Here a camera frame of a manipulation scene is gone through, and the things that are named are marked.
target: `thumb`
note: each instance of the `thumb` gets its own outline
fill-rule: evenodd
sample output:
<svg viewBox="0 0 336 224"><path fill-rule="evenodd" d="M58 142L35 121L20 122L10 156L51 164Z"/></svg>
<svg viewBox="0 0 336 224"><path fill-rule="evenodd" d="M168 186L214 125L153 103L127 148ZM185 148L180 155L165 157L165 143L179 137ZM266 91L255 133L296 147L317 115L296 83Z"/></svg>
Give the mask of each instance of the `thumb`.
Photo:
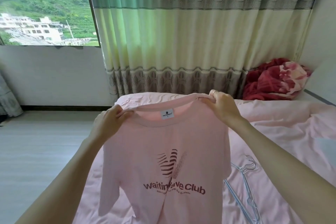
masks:
<svg viewBox="0 0 336 224"><path fill-rule="evenodd" d="M211 110L215 111L215 104L208 98L201 98L202 103L206 104Z"/></svg>
<svg viewBox="0 0 336 224"><path fill-rule="evenodd" d="M134 114L133 111L125 112L118 118L118 121L123 123L125 120L127 120L129 117L131 117L133 114Z"/></svg>

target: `white wall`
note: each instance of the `white wall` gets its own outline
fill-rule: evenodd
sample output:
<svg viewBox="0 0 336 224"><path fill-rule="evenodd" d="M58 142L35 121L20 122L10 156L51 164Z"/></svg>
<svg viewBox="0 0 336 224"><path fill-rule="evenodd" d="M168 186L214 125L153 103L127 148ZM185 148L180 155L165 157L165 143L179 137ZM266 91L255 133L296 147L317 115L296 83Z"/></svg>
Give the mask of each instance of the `white wall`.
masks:
<svg viewBox="0 0 336 224"><path fill-rule="evenodd" d="M336 55L336 0L317 0L300 63L311 69Z"/></svg>
<svg viewBox="0 0 336 224"><path fill-rule="evenodd" d="M21 105L112 105L100 48L0 46L0 71Z"/></svg>

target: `shirt neckline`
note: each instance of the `shirt neckline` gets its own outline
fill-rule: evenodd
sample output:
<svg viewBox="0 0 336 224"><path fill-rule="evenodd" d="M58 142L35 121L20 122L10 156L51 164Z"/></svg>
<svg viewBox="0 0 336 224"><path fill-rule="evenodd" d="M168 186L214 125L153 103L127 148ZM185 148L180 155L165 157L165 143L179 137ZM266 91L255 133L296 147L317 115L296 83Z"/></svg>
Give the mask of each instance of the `shirt neckline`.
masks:
<svg viewBox="0 0 336 224"><path fill-rule="evenodd" d="M179 114L177 117L173 118L168 118L165 120L147 120L145 118L142 118L140 115L137 113L134 113L134 115L130 118L130 121L133 121L137 124L140 124L145 127L165 127L169 125L173 125L176 123L181 122L182 120L187 119L188 117L192 117L194 115L199 115L199 107L204 105L199 101L200 97L204 98L209 98L213 102L215 101L214 98L207 94L198 94L198 93L193 93L190 95L187 95L185 97L181 97L178 99L173 99L167 102L162 102L162 103L156 103L156 104L149 104L149 105L143 105L139 106L136 108L124 110L123 112L126 111L147 111L147 112L157 112L157 111L164 111L172 108L177 108L180 106L183 106L185 104L191 103L191 105L188 107L187 110L185 110L183 113Z"/></svg>

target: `person's left hand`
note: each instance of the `person's left hand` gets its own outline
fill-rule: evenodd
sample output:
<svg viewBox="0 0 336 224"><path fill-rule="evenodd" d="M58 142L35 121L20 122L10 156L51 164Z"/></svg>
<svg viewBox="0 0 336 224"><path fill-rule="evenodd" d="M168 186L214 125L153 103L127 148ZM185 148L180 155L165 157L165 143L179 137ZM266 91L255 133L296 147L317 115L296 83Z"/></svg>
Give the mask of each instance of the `person's left hand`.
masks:
<svg viewBox="0 0 336 224"><path fill-rule="evenodd" d="M125 112L119 118L117 115L123 110L120 105L115 105L99 114L93 123L93 128L90 132L89 138L91 140L98 140L104 144L107 139L111 138L121 127L123 122L133 115L133 111Z"/></svg>

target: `curtain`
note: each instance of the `curtain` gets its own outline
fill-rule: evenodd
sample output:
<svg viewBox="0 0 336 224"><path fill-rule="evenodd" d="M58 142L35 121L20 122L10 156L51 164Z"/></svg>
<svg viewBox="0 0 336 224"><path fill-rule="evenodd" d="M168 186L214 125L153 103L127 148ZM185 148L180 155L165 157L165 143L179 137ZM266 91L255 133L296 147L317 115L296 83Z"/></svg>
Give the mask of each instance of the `curtain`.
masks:
<svg viewBox="0 0 336 224"><path fill-rule="evenodd" d="M299 59L314 1L92 0L110 93L240 97L250 69Z"/></svg>
<svg viewBox="0 0 336 224"><path fill-rule="evenodd" d="M23 111L0 74L0 115L18 116Z"/></svg>

